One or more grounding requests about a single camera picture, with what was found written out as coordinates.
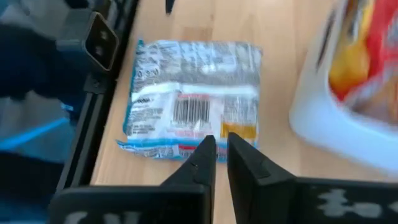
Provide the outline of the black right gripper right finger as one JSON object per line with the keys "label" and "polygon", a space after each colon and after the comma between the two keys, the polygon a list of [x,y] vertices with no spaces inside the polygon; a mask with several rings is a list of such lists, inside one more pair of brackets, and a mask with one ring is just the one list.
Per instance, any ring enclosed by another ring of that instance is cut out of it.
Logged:
{"label": "black right gripper right finger", "polygon": [[237,224],[398,224],[398,184],[296,177],[236,133],[228,178]]}

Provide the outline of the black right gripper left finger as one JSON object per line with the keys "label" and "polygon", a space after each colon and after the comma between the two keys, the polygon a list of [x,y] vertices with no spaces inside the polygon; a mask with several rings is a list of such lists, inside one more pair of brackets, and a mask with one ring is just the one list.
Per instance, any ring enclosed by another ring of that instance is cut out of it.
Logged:
{"label": "black right gripper left finger", "polygon": [[48,224],[212,224],[216,143],[206,136],[160,185],[75,187],[49,205]]}

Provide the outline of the red Maruchan beef packet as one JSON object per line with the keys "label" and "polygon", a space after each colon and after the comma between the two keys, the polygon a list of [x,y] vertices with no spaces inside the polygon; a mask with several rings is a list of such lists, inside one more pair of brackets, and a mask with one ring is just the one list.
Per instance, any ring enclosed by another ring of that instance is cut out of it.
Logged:
{"label": "red Maruchan beef packet", "polygon": [[398,0],[349,0],[329,72],[330,88],[345,101],[371,93],[398,62]]}
{"label": "red Maruchan beef packet", "polygon": [[343,103],[354,112],[398,126],[398,69],[385,70],[353,88]]}

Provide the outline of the teal Maruchan noodle packet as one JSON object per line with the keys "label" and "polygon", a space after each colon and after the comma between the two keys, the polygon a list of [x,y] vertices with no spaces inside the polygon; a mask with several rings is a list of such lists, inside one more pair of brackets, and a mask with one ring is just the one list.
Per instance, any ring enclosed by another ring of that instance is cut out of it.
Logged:
{"label": "teal Maruchan noodle packet", "polygon": [[262,50],[248,42],[140,40],[119,147],[156,159],[185,159],[206,136],[226,160],[236,133],[257,145]]}

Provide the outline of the white plastic bin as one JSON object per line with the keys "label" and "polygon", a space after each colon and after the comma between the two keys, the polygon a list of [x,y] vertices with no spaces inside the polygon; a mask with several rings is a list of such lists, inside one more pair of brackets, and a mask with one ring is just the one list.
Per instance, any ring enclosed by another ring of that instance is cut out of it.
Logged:
{"label": "white plastic bin", "polygon": [[292,130],[307,142],[398,175],[398,127],[338,104],[328,73],[348,0],[340,0],[308,52],[289,111]]}

